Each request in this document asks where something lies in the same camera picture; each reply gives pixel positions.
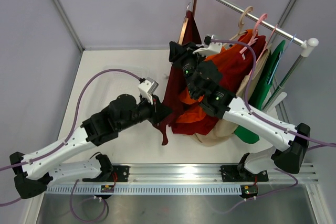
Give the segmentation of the wooden hanger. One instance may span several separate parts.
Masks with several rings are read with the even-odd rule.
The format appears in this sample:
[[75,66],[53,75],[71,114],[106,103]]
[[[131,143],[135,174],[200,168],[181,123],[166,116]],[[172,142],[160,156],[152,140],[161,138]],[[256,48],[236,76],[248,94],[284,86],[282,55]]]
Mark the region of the wooden hanger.
[[183,43],[183,40],[184,40],[184,36],[185,36],[187,24],[188,24],[187,13],[190,11],[190,5],[191,5],[191,2],[189,2],[188,5],[187,5],[187,7],[186,7],[186,14],[184,16],[184,20],[183,20],[183,23],[182,23],[180,36],[179,36],[179,39],[178,39],[178,44],[180,44],[180,45]]

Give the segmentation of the orange t shirt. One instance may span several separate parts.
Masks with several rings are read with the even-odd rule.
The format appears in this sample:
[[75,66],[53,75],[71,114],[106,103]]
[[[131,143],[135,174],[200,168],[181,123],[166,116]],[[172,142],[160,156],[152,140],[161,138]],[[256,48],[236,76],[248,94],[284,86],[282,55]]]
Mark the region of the orange t shirt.
[[[223,48],[219,54],[208,56],[205,59],[206,61],[212,61],[222,74],[219,84],[237,94],[241,94],[245,90],[253,67],[253,56],[249,49],[245,51],[246,59],[242,59],[239,51],[243,47],[242,45],[234,44],[229,49]],[[186,89],[178,95],[178,98],[185,106],[185,109],[177,118],[177,123],[194,123],[208,119],[206,113],[199,106],[202,98],[197,101],[191,99]]]

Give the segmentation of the maroon t shirt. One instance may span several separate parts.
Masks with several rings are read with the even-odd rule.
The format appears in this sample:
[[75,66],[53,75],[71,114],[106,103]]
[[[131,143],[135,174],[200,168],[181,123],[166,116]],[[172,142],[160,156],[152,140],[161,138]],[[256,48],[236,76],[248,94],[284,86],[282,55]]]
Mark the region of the maroon t shirt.
[[[187,17],[188,24],[182,45],[188,42],[201,44],[202,41],[197,29],[196,22],[194,20],[193,12],[189,11],[187,13]],[[178,95],[184,90],[184,88],[186,88],[186,82],[182,70],[176,69],[172,66],[170,69],[170,74],[162,103],[170,107],[173,112],[158,126],[155,126],[155,128],[162,133],[162,146],[167,145],[169,142],[166,134],[166,127],[171,126],[175,122],[175,120],[183,113],[183,106],[178,98]]]

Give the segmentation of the red t shirt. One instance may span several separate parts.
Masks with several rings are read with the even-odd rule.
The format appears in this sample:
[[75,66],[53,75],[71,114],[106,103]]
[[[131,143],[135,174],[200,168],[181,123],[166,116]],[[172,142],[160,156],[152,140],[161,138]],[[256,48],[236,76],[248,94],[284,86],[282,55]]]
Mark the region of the red t shirt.
[[[223,49],[221,53],[207,58],[217,66],[223,75],[219,84],[231,91],[236,92],[241,85],[244,77],[247,76],[253,66],[253,56],[247,49],[243,53],[242,45],[233,45],[229,49]],[[219,121],[218,118],[207,115],[199,106],[202,98],[198,100],[191,99],[188,89],[182,90],[178,99],[185,106],[183,113],[171,123],[174,134],[193,135],[195,133],[208,134]]]

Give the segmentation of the pink plastic hanger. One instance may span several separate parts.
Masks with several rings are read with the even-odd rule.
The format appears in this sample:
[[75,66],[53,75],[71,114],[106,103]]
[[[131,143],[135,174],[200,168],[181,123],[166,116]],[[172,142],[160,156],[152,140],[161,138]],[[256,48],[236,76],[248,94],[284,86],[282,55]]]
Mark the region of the pink plastic hanger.
[[[267,13],[264,13],[264,14],[261,15],[261,17],[260,17],[260,18],[258,19],[258,21],[256,22],[256,24],[255,24],[255,26],[254,26],[254,28],[253,28],[253,30],[252,30],[252,36],[251,36],[249,42],[247,42],[247,44],[248,44],[249,46],[252,46],[252,45],[258,40],[258,37],[257,37],[258,32],[259,32],[258,27],[259,27],[259,25],[261,24],[261,22],[262,22],[263,20],[267,19],[267,17],[268,17],[268,14],[267,14]],[[244,48],[242,48],[242,49],[239,51],[239,53],[241,54],[243,60],[246,59],[246,57],[245,57],[245,51],[246,51],[246,50],[247,50],[247,48],[244,47]]]

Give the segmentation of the beige plastic hanger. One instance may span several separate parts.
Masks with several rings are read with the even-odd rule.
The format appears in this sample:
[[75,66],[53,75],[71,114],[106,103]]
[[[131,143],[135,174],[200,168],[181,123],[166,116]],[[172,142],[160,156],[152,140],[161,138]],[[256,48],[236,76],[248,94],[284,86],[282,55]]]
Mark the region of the beige plastic hanger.
[[239,21],[238,21],[238,32],[236,35],[234,35],[230,40],[236,40],[236,39],[239,39],[240,36],[244,35],[246,32],[244,30],[244,18],[246,17],[246,15],[248,13],[251,13],[252,11],[254,10],[254,7],[253,6],[248,6],[244,11],[243,13],[241,14],[240,18],[239,18]]

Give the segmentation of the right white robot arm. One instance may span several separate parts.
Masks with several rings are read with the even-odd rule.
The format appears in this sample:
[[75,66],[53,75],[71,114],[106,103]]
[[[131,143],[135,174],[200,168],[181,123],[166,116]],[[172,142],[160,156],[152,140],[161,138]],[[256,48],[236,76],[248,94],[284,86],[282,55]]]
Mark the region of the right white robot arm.
[[308,125],[276,120],[223,88],[219,84],[222,74],[205,59],[205,48],[193,42],[180,45],[174,41],[169,47],[170,63],[183,71],[190,97],[201,99],[199,105],[207,115],[242,126],[272,144],[266,150],[244,154],[237,170],[227,172],[232,179],[254,180],[257,174],[277,168],[290,174],[300,172],[309,146]]

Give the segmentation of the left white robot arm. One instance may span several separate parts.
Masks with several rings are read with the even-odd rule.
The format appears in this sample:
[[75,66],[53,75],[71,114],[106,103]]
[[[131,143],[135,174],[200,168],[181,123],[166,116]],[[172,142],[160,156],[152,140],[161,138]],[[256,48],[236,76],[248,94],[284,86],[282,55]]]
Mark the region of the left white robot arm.
[[106,154],[98,154],[87,161],[66,161],[87,150],[114,140],[119,133],[143,121],[161,123],[173,110],[161,103],[157,96],[149,102],[122,94],[92,115],[74,130],[69,138],[58,140],[30,154],[15,152],[10,163],[15,173],[15,188],[22,199],[33,198],[53,185],[81,180],[106,182],[113,174],[113,166]]

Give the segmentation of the beige t shirt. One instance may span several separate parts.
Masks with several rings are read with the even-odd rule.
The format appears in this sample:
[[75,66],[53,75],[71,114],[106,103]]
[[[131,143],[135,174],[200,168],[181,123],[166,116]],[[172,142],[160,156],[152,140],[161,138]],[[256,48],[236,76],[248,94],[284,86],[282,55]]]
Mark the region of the beige t shirt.
[[[250,99],[250,97],[254,92],[255,87],[257,86],[257,83],[260,79],[260,76],[262,74],[262,71],[264,69],[269,54],[270,54],[270,47],[267,47],[256,61],[256,69],[254,71],[250,85],[247,89],[248,90],[247,99]],[[214,128],[207,135],[201,135],[195,133],[194,135],[192,135],[192,139],[198,142],[199,144],[210,147],[228,140],[229,137],[234,133],[234,131],[237,128],[238,124],[226,120],[219,120],[214,126]]]

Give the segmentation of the green t shirt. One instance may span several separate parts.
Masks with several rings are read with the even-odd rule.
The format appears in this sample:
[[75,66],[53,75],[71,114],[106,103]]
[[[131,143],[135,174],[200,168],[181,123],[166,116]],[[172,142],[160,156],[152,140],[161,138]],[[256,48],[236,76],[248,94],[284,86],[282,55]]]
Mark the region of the green t shirt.
[[[272,85],[273,76],[278,66],[279,57],[283,53],[286,41],[282,40],[278,46],[270,53],[262,72],[260,73],[260,78],[256,84],[251,97],[248,100],[249,105],[261,110],[263,102],[270,90]],[[239,126],[234,134],[240,138],[243,142],[247,144],[254,144],[259,141],[259,136],[248,129]]]

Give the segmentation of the blue hanger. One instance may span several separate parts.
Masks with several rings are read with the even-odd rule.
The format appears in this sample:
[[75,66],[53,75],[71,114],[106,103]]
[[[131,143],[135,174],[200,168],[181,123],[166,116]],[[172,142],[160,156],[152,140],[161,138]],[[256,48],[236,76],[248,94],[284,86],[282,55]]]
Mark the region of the blue hanger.
[[286,50],[288,49],[288,47],[291,45],[291,43],[293,42],[293,40],[295,39],[295,37],[296,37],[296,35],[293,36],[293,38],[291,39],[291,41],[288,42],[288,44],[286,45],[286,47],[284,47],[284,48],[281,49],[281,51],[280,51],[280,53],[278,55],[278,58],[276,60],[276,63],[275,63],[275,65],[272,68],[272,72],[269,75],[267,84],[272,84],[272,81],[273,81],[273,78],[275,76],[275,73],[276,73],[276,70],[278,68],[278,65],[279,65],[279,62],[281,60],[281,57],[286,52]]

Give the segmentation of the clear plastic basket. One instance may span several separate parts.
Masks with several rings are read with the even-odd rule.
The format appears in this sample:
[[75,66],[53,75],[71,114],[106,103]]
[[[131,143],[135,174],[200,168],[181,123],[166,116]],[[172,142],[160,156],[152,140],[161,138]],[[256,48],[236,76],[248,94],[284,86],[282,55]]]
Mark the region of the clear plastic basket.
[[90,100],[91,108],[94,112],[101,111],[109,103],[115,100],[121,94],[129,94],[140,101],[138,90],[139,80],[133,77],[146,78],[150,75],[148,67],[137,65],[107,65],[104,69],[122,69],[130,74],[118,71],[104,73],[97,77],[91,84],[92,96]]

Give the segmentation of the metal clothes rack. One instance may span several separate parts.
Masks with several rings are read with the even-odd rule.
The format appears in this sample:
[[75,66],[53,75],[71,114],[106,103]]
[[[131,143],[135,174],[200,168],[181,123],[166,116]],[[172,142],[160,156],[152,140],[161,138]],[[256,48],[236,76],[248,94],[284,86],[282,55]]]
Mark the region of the metal clothes rack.
[[[244,13],[244,10],[241,7],[239,7],[238,5],[232,3],[228,0],[215,0],[215,1],[221,3],[222,5],[228,7],[232,10],[234,10],[237,13],[240,13],[240,14]],[[281,25],[284,24],[285,20],[289,16],[289,14],[290,14],[290,12],[291,12],[291,10],[294,7],[296,2],[297,2],[297,0],[289,0],[285,10],[281,14],[280,20],[279,20],[279,22],[276,26],[267,23],[264,19],[260,20],[259,17],[255,16],[251,12],[247,12],[246,15],[245,15],[250,20],[252,20],[254,22],[257,22],[259,25],[262,25],[263,27],[273,31],[275,35],[279,35],[282,38],[289,40],[290,43],[294,43],[294,44],[300,46],[301,49],[302,49],[300,55],[298,56],[298,58],[296,59],[294,64],[288,70],[285,77],[278,84],[278,86],[275,88],[275,90],[272,93],[272,95],[270,96],[270,98],[265,103],[265,105],[263,107],[264,111],[268,111],[268,110],[276,107],[279,103],[281,103],[283,101],[284,97],[282,96],[282,93],[283,93],[282,89],[284,88],[285,83],[287,82],[289,77],[292,75],[292,73],[295,71],[295,69],[303,62],[303,59],[308,57],[312,53],[312,51],[315,49],[315,47],[317,47],[318,44],[319,44],[319,41],[316,38],[310,38],[308,40],[301,40],[301,39],[297,38],[297,36],[291,35],[281,28]],[[196,10],[196,4],[197,4],[197,0],[192,0],[193,11]]]

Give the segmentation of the aluminium mounting rail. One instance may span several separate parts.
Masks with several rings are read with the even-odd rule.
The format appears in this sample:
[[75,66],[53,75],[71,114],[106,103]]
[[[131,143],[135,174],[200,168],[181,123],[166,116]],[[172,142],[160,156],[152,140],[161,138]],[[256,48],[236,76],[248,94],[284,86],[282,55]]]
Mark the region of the aluminium mounting rail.
[[[117,183],[173,183],[173,184],[215,184],[243,183],[229,181],[222,175],[223,164],[117,164],[113,165],[117,174]],[[268,177],[267,182],[275,184],[290,184],[293,182],[289,175],[271,169],[262,172]],[[301,184],[318,184],[318,176],[312,164],[304,163],[300,173],[293,175]]]

